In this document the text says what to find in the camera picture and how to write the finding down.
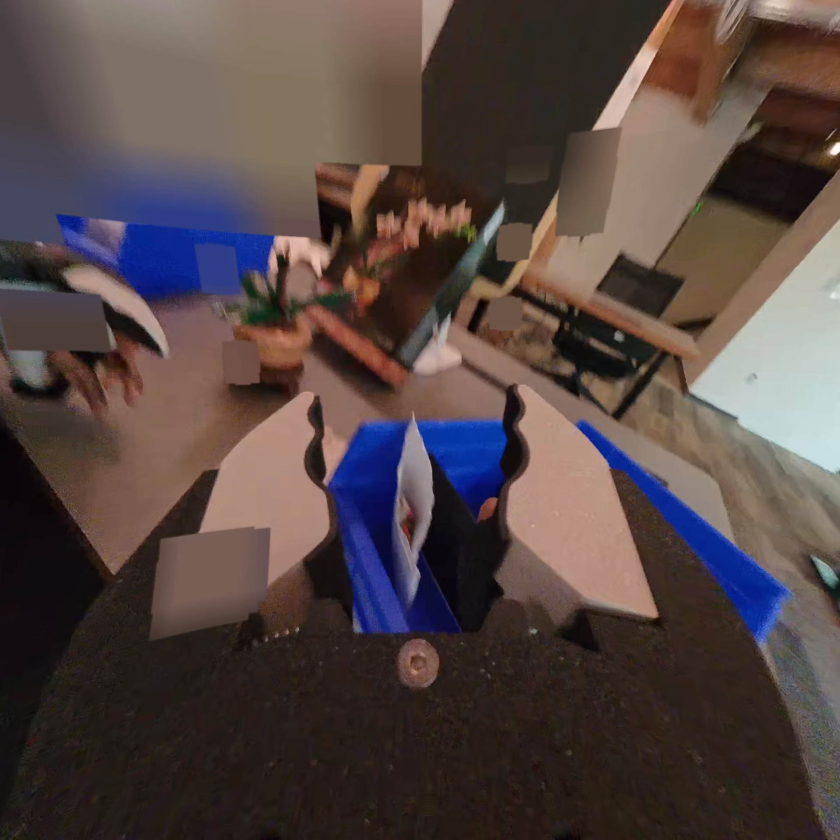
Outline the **blue bin with black divider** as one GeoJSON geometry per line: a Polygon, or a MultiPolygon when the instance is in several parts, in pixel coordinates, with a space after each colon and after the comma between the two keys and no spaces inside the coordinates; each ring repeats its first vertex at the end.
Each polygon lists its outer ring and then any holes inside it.
{"type": "MultiPolygon", "coordinates": [[[[353,627],[360,633],[458,634],[461,625],[424,556],[418,561],[419,584],[409,607],[403,606],[397,587],[392,516],[407,425],[359,426],[328,483],[352,580],[353,627]]],[[[417,426],[430,459],[443,469],[469,516],[477,518],[481,505],[501,488],[500,460],[507,442],[502,421],[420,421],[417,426]]],[[[626,473],[644,493],[716,578],[753,638],[764,641],[790,595],[782,583],[594,426],[586,421],[576,426],[610,467],[626,473]]]]}

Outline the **black office chair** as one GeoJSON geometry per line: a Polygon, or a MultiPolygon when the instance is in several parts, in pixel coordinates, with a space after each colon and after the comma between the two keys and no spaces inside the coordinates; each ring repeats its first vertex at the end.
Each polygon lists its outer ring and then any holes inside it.
{"type": "MultiPolygon", "coordinates": [[[[659,319],[679,293],[684,281],[640,266],[620,255],[597,290],[609,298],[659,319]]],[[[572,364],[570,374],[552,374],[556,384],[596,403],[582,381],[593,375],[619,382],[638,373],[656,354],[653,345],[620,331],[579,308],[568,308],[553,336],[553,357],[572,364]]]]}

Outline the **black bin divider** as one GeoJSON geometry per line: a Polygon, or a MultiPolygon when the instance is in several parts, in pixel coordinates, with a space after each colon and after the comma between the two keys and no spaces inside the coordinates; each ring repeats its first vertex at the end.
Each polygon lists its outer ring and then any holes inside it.
{"type": "Polygon", "coordinates": [[[494,519],[478,521],[433,455],[434,506],[422,553],[464,632],[478,632],[503,590],[496,581],[505,543],[494,519]]]}

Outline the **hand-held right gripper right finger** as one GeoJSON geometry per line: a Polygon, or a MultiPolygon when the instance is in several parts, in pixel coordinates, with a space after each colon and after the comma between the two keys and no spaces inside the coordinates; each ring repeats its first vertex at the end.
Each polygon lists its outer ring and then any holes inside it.
{"type": "Polygon", "coordinates": [[[526,385],[507,389],[494,579],[528,625],[569,627],[583,611],[640,623],[659,612],[606,459],[526,385]]]}

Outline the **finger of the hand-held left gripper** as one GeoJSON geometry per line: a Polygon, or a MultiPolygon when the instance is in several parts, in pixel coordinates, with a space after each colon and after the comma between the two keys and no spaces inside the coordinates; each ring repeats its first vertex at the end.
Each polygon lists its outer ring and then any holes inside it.
{"type": "Polygon", "coordinates": [[[98,296],[111,331],[163,359],[170,356],[165,332],[147,302],[110,271],[94,265],[70,265],[62,279],[72,291],[98,296]]]}

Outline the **torn white paper bag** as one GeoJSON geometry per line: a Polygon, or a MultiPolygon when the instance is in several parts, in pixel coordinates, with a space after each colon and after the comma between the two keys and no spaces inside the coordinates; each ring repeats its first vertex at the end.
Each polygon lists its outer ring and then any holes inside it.
{"type": "Polygon", "coordinates": [[[394,588],[407,613],[417,595],[421,572],[419,554],[426,541],[434,512],[432,463],[417,421],[412,417],[403,440],[396,468],[396,491],[392,518],[394,588]]]}

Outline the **person's left hand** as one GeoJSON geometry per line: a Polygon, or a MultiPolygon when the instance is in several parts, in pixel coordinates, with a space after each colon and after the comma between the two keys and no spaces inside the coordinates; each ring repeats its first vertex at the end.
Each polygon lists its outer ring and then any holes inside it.
{"type": "Polygon", "coordinates": [[[97,418],[105,417],[109,410],[109,388],[122,389],[125,403],[132,406],[142,396],[144,383],[137,365],[140,345],[128,336],[116,332],[116,347],[106,354],[97,369],[92,369],[68,351],[49,351],[47,365],[63,375],[70,387],[80,393],[97,418]]]}

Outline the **dark orchid toy box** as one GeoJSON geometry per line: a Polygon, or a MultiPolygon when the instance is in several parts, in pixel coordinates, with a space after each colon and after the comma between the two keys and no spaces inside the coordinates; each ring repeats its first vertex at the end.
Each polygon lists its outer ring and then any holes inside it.
{"type": "Polygon", "coordinates": [[[457,311],[507,215],[433,167],[361,164],[351,226],[322,273],[307,320],[394,390],[457,311]]]}

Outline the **white display stand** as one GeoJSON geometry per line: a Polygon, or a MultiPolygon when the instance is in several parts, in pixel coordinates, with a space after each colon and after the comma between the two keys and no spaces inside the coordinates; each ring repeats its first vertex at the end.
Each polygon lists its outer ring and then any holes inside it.
{"type": "Polygon", "coordinates": [[[451,317],[447,317],[434,327],[432,338],[414,363],[413,372],[416,375],[431,376],[462,364],[461,352],[448,342],[451,323],[451,317]]]}

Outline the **blue bin with two dividers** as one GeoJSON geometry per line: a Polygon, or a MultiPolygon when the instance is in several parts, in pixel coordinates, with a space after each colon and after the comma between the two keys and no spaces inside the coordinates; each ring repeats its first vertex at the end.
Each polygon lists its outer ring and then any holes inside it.
{"type": "Polygon", "coordinates": [[[240,277],[267,267],[270,235],[201,228],[128,224],[120,247],[100,245],[91,220],[57,215],[66,245],[117,270],[143,298],[193,291],[223,296],[240,292],[240,277]]]}

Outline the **green brick plant model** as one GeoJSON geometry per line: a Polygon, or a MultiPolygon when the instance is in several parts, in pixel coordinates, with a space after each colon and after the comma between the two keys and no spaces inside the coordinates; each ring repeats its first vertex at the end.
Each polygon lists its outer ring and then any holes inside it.
{"type": "Polygon", "coordinates": [[[240,281],[243,297],[232,306],[234,337],[256,346],[259,384],[286,396],[298,393],[306,355],[312,345],[312,327],[307,311],[312,307],[336,310],[354,300],[346,290],[323,286],[309,266],[313,282],[298,296],[288,290],[291,266],[288,254],[269,252],[264,271],[252,269],[240,281]]]}

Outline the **grey desk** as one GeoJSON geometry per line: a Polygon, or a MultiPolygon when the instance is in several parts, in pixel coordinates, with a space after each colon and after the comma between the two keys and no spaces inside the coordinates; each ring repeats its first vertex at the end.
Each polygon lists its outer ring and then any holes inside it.
{"type": "MultiPolygon", "coordinates": [[[[282,394],[270,389],[224,383],[221,350],[231,332],[204,299],[167,299],[153,310],[169,340],[170,358],[140,353],[142,396],[126,406],[121,391],[111,391],[101,421],[77,397],[64,404],[14,395],[2,364],[2,419],[109,573],[119,570],[201,473],[218,467],[247,432],[285,403],[282,394]]],[[[300,389],[320,396],[325,424],[349,440],[357,426],[377,419],[499,417],[506,388],[527,385],[573,423],[585,420],[596,427],[736,541],[719,485],[706,472],[459,325],[450,329],[448,340],[462,353],[462,365],[413,376],[401,391],[392,392],[318,338],[305,360],[300,389]]]]}

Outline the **wood-edged office desk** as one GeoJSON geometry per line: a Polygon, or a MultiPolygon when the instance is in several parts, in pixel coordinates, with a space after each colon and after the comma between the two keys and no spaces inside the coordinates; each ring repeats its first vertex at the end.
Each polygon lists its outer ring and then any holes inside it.
{"type": "Polygon", "coordinates": [[[656,319],[600,291],[585,290],[581,284],[565,279],[545,266],[538,266],[534,261],[528,263],[512,294],[536,308],[552,313],[554,317],[558,317],[558,308],[540,299],[539,295],[562,300],[570,310],[585,312],[599,322],[611,325],[614,331],[626,336],[633,335],[656,349],[647,368],[636,378],[630,391],[625,394],[617,409],[611,414],[612,419],[616,421],[622,420],[634,406],[668,358],[687,362],[701,360],[700,348],[687,331],[656,319]]]}

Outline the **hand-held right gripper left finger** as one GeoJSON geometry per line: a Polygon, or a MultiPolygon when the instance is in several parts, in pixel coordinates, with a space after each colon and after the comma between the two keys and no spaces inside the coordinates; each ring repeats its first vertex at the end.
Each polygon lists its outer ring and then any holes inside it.
{"type": "Polygon", "coordinates": [[[327,488],[319,397],[301,392],[225,456],[200,533],[252,529],[267,549],[250,613],[307,614],[317,600],[353,612],[338,511],[327,488]]]}

